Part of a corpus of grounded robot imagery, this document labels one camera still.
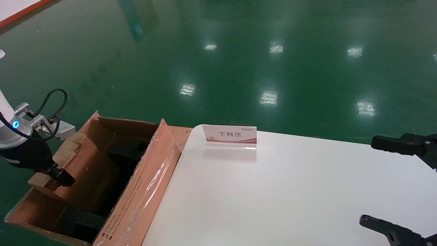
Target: blue indicator light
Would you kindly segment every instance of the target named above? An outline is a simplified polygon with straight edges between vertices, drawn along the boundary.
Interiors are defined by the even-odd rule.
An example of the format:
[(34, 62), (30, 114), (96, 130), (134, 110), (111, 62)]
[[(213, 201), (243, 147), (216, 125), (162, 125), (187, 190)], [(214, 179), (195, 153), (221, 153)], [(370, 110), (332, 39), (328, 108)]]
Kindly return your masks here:
[(12, 127), (13, 127), (13, 128), (17, 129), (18, 126), (20, 126), (20, 122), (18, 122), (18, 120), (12, 122)]

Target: plastic wrap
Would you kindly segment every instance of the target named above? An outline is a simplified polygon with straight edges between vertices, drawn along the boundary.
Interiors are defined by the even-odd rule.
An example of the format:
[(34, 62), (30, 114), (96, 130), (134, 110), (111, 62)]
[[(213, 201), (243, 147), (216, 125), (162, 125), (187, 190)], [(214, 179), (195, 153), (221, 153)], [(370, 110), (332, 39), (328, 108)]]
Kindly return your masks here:
[(162, 120), (95, 246), (141, 244), (179, 155), (176, 141)]

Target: cardboard box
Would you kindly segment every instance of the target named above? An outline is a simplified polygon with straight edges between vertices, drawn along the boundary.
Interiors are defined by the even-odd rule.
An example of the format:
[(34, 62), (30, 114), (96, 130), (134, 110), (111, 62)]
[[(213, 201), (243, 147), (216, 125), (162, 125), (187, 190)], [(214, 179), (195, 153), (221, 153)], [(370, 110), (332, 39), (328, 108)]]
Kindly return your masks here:
[(91, 212), (98, 209), (118, 171), (107, 158), (108, 149), (118, 142), (150, 139), (145, 154), (92, 244), (140, 246), (190, 131), (191, 128), (170, 127), (164, 120), (157, 125), (105, 118), (95, 112), (53, 157), (76, 178), (72, 187), (59, 187), (46, 176), (36, 174), (29, 180), (34, 188), (9, 212), (5, 222), (70, 245), (91, 245), (60, 234), (67, 206)]

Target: cardboard flap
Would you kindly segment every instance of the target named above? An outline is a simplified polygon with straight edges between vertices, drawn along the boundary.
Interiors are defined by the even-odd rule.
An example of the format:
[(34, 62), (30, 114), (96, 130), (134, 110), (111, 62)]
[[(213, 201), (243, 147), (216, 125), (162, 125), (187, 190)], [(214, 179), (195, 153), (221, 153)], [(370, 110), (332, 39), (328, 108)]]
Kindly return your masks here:
[(140, 245), (180, 156), (164, 120), (93, 245)]
[(84, 245), (91, 245), (90, 243), (87, 243), (85, 241), (82, 240), (78, 240), (76, 238), (71, 238), (71, 237), (67, 237), (58, 233), (54, 233), (54, 232), (49, 232), (47, 230), (38, 228), (36, 226), (33, 225), (29, 225), (27, 223), (23, 223), (20, 221), (14, 221), (12, 222), (13, 225), (18, 225), (20, 227), (23, 227), (29, 231), (32, 232), (36, 232), (44, 237), (50, 238), (52, 240), (58, 241), (58, 242), (63, 242), (63, 243), (68, 243), (69, 245), (72, 246), (84, 246)]
[(131, 119), (98, 117), (100, 123), (121, 136), (150, 138), (158, 128), (158, 124)]
[(97, 111), (94, 112), (94, 114), (77, 132), (86, 134), (97, 148), (100, 151), (103, 151), (115, 134), (100, 123), (99, 117), (99, 113)]
[(65, 208), (63, 202), (54, 200), (36, 189), (31, 189), (26, 198), (11, 211), (7, 223), (26, 223), (49, 230)]

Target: robotic arm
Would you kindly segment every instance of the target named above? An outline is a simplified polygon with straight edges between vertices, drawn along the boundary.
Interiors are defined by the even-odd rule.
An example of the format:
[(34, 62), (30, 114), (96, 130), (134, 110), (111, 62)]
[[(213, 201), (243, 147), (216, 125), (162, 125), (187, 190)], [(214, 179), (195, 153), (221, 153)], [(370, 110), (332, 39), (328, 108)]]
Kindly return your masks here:
[[(40, 115), (50, 95), (56, 91), (64, 93), (64, 103), (48, 118)], [(75, 179), (64, 169), (57, 168), (58, 164), (53, 161), (46, 142), (53, 137), (62, 141), (75, 134), (73, 125), (57, 117), (66, 101), (67, 93), (64, 90), (52, 90), (34, 114), (25, 102), (13, 109), (0, 91), (0, 155), (14, 167), (45, 173), (60, 185), (70, 187)]]

